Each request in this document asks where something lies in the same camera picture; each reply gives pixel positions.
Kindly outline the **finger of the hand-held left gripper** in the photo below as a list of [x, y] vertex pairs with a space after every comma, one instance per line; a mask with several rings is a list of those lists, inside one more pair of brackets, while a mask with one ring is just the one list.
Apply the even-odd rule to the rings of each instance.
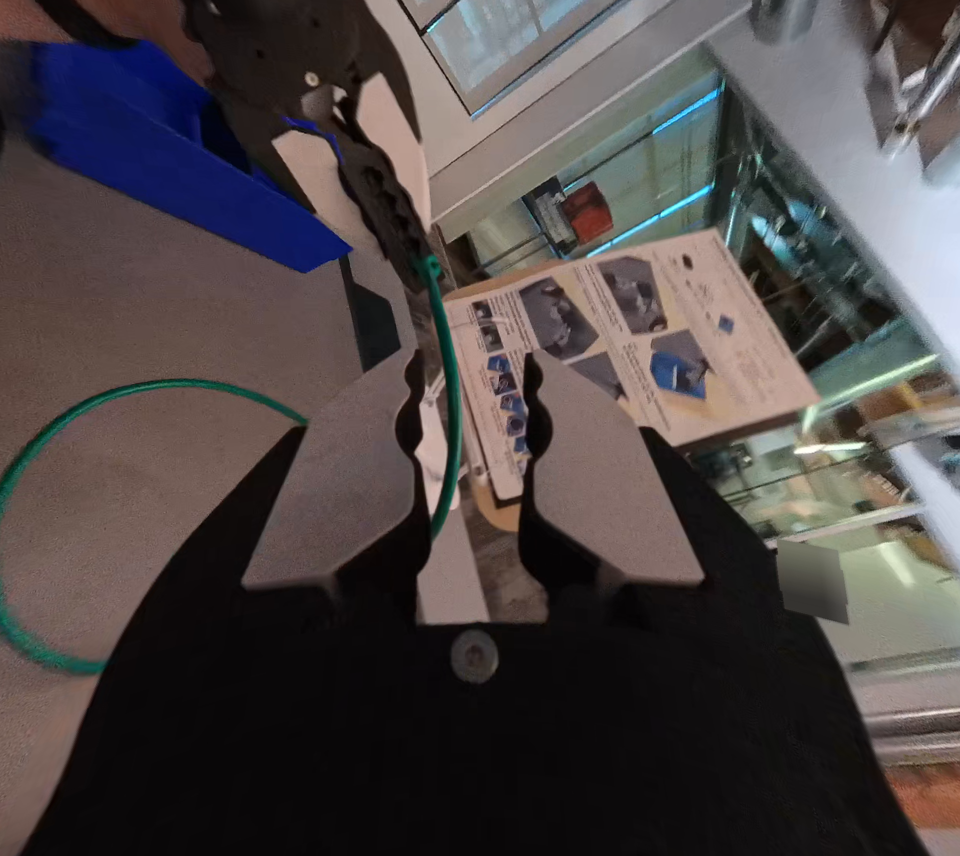
[[426, 154], [386, 79], [362, 83], [353, 118], [359, 133], [382, 151], [410, 197], [422, 228], [431, 227], [431, 200]]
[[271, 146], [316, 220], [352, 250], [368, 257], [379, 271], [400, 279], [397, 267], [366, 225], [351, 185], [342, 178], [341, 156], [348, 156], [353, 137], [345, 130], [286, 130], [272, 139]]

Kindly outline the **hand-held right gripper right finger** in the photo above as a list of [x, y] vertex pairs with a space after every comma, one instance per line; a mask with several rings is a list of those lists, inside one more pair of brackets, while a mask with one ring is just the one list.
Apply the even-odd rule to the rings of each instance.
[[518, 548], [545, 591], [547, 622], [598, 622], [625, 589], [700, 588], [703, 566], [622, 406], [546, 352], [524, 359], [523, 397]]

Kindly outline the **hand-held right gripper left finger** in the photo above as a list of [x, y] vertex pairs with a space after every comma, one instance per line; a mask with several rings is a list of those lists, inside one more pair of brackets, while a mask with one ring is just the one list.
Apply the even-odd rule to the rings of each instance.
[[424, 358], [404, 348], [312, 418], [247, 565], [247, 590], [316, 587], [413, 625], [431, 552], [416, 449]]

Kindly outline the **black ethernet switch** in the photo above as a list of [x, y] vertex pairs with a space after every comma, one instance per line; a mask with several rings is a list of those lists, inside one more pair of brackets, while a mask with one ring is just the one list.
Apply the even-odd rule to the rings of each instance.
[[411, 195], [385, 151], [369, 142], [357, 126], [335, 121], [334, 136], [343, 189], [403, 287], [413, 295], [422, 294], [427, 288], [428, 260], [436, 255]]

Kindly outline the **red storage case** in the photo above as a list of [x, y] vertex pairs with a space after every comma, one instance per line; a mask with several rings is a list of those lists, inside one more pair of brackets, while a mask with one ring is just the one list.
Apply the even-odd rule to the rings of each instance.
[[581, 246], [604, 236], [614, 227], [610, 206], [595, 181], [568, 193], [560, 203], [560, 209]]

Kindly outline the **blue plastic bin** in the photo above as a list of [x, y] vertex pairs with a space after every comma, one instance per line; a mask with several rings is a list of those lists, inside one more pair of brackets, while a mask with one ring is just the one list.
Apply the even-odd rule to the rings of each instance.
[[280, 190], [160, 49], [31, 44], [30, 141], [56, 164], [290, 270], [352, 247]]

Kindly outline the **white stand base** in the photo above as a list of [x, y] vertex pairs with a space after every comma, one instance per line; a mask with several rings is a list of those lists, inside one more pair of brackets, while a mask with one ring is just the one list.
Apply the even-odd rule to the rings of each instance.
[[[460, 479], [471, 484], [486, 486], [489, 483], [488, 467], [476, 431], [474, 417], [465, 394], [462, 398], [462, 454]], [[446, 379], [443, 373], [427, 383], [419, 405], [422, 438], [415, 450], [419, 461], [428, 508], [435, 512], [442, 489], [447, 465], [447, 403]]]

